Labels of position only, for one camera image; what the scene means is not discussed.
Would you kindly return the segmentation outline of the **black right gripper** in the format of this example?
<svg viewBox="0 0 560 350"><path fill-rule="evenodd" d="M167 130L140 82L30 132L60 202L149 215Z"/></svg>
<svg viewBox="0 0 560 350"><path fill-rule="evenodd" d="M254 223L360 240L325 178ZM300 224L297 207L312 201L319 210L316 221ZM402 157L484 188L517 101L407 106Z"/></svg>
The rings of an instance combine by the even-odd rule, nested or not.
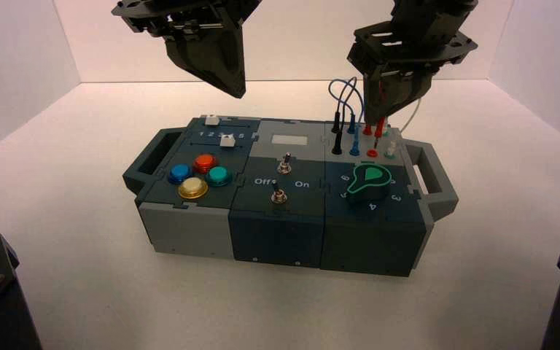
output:
<svg viewBox="0 0 560 350"><path fill-rule="evenodd" d="M391 20L354 31L347 60L363 75L366 124L376 125L423 97L431 88L433 71L461 63L478 48L460 31L477 5L477 1L395 1Z"/></svg>

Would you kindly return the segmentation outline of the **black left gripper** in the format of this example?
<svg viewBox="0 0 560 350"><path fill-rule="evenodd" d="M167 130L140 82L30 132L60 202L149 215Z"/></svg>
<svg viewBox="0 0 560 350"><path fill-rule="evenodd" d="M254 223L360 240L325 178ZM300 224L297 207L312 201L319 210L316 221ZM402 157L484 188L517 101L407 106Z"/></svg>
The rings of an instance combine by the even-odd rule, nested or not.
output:
<svg viewBox="0 0 560 350"><path fill-rule="evenodd" d="M234 98L246 92L242 25L259 1L118 1L112 15L162 37L179 68Z"/></svg>

